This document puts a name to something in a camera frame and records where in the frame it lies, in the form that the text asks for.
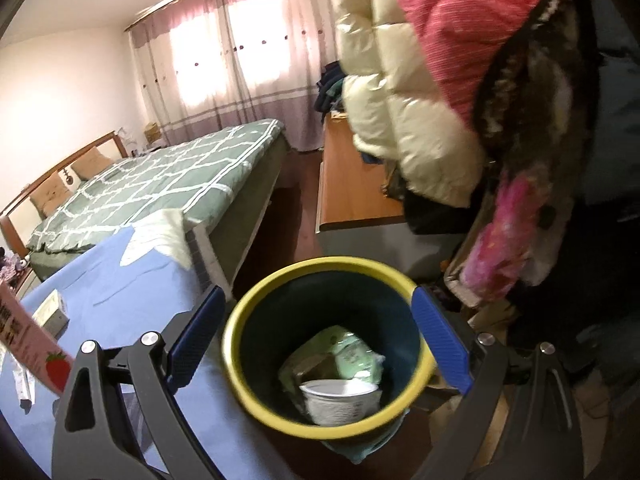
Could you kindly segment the pink strawberry milk carton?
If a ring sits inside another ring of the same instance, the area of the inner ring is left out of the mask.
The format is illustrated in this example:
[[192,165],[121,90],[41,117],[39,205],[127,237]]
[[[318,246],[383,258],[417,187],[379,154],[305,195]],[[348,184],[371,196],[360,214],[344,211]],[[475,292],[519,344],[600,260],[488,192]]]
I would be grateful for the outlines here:
[[62,396],[74,359],[29,315],[1,283],[1,342],[43,385]]

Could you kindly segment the green wet wipes pack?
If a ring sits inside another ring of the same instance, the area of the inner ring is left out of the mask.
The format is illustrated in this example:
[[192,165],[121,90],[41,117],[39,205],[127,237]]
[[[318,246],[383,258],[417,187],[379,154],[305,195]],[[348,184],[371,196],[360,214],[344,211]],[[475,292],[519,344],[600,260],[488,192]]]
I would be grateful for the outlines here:
[[331,352],[335,356],[340,378],[360,379],[378,385],[382,380],[385,356],[374,352],[360,337],[342,326],[331,326],[313,336],[295,350],[283,363],[278,378],[292,398],[300,395],[300,385],[293,378],[293,365],[316,353]]

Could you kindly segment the brown square lid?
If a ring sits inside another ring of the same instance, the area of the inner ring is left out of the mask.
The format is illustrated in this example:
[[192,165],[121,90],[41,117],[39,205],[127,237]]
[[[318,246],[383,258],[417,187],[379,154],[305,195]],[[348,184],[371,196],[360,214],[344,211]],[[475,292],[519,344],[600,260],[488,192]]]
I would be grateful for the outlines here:
[[340,378],[335,356],[331,352],[316,353],[299,360],[293,365],[292,373],[296,385],[311,380]]

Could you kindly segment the yellow rim trash bin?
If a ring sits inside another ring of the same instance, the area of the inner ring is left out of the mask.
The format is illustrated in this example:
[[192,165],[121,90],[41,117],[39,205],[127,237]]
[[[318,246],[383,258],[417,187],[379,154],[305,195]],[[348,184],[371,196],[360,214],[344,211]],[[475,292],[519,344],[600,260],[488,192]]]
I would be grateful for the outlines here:
[[[292,437],[336,441],[386,429],[436,370],[410,311],[417,288],[391,266],[355,257],[270,274],[238,301],[222,333],[235,396],[258,422]],[[315,379],[372,387],[370,415],[334,427],[314,422],[302,385]]]

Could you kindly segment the small white paper slip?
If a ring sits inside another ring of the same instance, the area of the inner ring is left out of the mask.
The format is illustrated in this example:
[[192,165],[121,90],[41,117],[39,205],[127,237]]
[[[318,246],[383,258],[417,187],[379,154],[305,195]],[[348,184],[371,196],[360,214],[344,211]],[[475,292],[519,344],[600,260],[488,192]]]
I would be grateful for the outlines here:
[[28,414],[36,403],[35,377],[17,361],[13,361],[13,377],[20,408]]

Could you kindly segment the pale green flat box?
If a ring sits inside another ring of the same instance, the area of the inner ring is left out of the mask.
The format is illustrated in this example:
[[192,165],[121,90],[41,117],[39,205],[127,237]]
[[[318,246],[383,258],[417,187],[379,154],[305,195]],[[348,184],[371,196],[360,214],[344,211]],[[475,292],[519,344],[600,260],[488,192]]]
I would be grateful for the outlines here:
[[61,293],[57,289],[52,290],[35,310],[32,318],[52,337],[61,336],[70,322]]

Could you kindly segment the blue star tablecloth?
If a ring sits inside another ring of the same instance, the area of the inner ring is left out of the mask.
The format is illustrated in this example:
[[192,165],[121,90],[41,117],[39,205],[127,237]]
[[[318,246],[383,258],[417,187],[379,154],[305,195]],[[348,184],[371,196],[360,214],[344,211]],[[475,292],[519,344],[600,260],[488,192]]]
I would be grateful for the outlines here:
[[[42,282],[23,304],[34,312],[51,292],[59,292],[68,317],[58,342],[75,354],[87,339],[104,348],[133,344],[149,330],[162,330],[178,312],[198,305],[202,294],[194,265],[183,256],[157,250],[126,260],[126,228],[102,240]],[[34,403],[23,408],[15,387],[16,364],[6,356],[1,367],[1,413],[21,445],[41,468],[51,471],[54,404],[57,397],[32,382]],[[222,369],[218,344],[212,344],[176,400],[204,450],[228,479],[291,479],[294,474],[235,400]]]

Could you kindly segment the clothes pile on nightstand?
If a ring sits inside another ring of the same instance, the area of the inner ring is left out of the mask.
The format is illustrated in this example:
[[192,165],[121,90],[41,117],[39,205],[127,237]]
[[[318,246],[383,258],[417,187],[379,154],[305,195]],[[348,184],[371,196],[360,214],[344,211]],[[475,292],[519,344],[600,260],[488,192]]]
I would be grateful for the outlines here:
[[11,284],[20,276],[26,266],[25,259],[10,252],[9,249],[0,247],[0,280],[2,283]]

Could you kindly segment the pink floral bag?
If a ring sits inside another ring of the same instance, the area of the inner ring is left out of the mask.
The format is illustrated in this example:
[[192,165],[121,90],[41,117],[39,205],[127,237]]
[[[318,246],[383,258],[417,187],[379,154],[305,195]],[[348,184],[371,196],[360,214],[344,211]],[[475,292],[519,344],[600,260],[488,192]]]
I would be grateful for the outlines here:
[[445,285],[465,306],[500,300],[520,278],[538,231],[551,184],[545,166],[503,171],[445,271]]

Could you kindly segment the left brown pillow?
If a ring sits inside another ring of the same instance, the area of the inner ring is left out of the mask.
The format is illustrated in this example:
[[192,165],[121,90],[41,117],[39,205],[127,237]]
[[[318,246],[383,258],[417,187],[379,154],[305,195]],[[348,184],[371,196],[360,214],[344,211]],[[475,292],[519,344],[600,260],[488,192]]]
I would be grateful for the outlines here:
[[29,199],[37,209],[40,217],[44,219],[50,217],[70,196],[72,196],[72,192],[65,185],[60,175],[55,172],[29,195]]

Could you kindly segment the brown pillow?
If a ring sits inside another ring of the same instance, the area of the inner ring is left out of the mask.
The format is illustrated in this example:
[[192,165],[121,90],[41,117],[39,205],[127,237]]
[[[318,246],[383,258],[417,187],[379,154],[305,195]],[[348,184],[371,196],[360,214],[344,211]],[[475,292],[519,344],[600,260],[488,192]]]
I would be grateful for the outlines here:
[[37,209],[40,217],[44,219],[50,217],[70,196],[72,196],[72,192],[65,185],[60,175],[55,172],[29,195],[29,199]]
[[70,168],[81,180],[89,181],[113,164],[113,159],[103,155],[97,148],[90,148],[88,152],[79,156]]

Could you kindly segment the right brown pillow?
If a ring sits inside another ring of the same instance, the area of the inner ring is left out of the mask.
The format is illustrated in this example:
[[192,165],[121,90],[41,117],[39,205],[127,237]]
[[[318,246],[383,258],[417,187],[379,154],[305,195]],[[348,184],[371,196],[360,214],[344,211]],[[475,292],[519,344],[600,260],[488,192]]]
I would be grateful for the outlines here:
[[79,156],[70,168],[81,180],[89,181],[113,164],[113,159],[103,155],[97,148],[90,148],[88,152]]

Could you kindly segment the green plaid duvet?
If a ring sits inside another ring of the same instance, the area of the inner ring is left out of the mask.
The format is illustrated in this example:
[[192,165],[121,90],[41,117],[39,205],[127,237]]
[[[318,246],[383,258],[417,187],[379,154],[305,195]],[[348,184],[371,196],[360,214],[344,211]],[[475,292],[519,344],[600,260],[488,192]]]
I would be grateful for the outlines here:
[[179,209],[186,220],[216,226],[283,130],[280,120],[262,119],[114,162],[42,220],[27,249],[85,252],[163,209]]

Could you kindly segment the wooden side cabinet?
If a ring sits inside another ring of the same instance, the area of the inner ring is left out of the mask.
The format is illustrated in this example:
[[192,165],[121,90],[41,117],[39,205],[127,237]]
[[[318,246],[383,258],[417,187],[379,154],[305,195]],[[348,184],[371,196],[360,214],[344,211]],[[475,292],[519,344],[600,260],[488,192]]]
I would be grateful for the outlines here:
[[316,220],[322,254],[376,260],[410,278],[442,272],[461,236],[411,232],[401,202],[383,194],[384,167],[361,159],[348,121],[328,116],[323,130]]

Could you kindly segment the woven basket by window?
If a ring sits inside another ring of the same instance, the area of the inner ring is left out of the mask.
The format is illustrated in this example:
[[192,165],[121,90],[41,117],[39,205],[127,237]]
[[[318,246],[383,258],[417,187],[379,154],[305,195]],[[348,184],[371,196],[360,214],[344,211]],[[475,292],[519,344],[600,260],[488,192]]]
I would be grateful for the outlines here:
[[156,122],[148,122],[143,129],[143,135],[147,144],[153,144],[163,139],[160,126]]

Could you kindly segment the cream puffer jacket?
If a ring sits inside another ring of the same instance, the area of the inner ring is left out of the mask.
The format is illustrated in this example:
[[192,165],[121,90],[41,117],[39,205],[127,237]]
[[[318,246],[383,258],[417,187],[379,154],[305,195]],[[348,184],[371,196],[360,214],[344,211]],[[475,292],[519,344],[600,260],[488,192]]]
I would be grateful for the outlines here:
[[397,0],[332,0],[343,101],[355,148],[394,162],[407,188],[465,208],[484,155],[427,69]]

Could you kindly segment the dark clothes pile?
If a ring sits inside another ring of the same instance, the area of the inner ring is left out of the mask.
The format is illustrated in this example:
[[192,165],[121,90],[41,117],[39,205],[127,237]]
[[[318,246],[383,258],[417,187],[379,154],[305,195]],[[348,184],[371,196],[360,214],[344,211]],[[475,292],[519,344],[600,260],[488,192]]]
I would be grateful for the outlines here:
[[314,101],[314,110],[321,114],[321,120],[329,114],[333,104],[342,95],[346,74],[340,62],[334,61],[323,67],[317,82],[318,96]]

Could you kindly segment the pink white curtain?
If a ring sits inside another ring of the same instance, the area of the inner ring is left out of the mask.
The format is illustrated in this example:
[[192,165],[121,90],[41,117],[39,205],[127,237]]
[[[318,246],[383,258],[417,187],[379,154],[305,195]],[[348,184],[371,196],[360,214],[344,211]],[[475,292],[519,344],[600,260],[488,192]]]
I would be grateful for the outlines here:
[[317,84],[336,61],[331,0],[174,0],[128,29],[151,122],[170,144],[259,119],[322,148]]

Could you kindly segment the red dotted puffer jacket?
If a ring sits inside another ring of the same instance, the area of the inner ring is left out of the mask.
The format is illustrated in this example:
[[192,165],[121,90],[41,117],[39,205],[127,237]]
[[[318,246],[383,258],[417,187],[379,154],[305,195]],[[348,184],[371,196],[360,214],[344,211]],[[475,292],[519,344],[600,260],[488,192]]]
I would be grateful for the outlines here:
[[466,124],[492,59],[539,1],[398,0],[437,87]]

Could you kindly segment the wooden frame bed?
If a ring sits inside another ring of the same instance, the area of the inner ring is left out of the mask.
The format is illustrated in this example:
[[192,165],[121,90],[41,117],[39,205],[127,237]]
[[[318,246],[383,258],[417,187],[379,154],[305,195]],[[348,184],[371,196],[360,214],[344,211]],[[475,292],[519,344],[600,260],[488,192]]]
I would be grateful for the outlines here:
[[262,223],[288,152],[285,126],[267,118],[223,128],[151,154],[126,157],[42,216],[22,248],[41,281],[134,222],[178,209],[196,268],[233,283]]

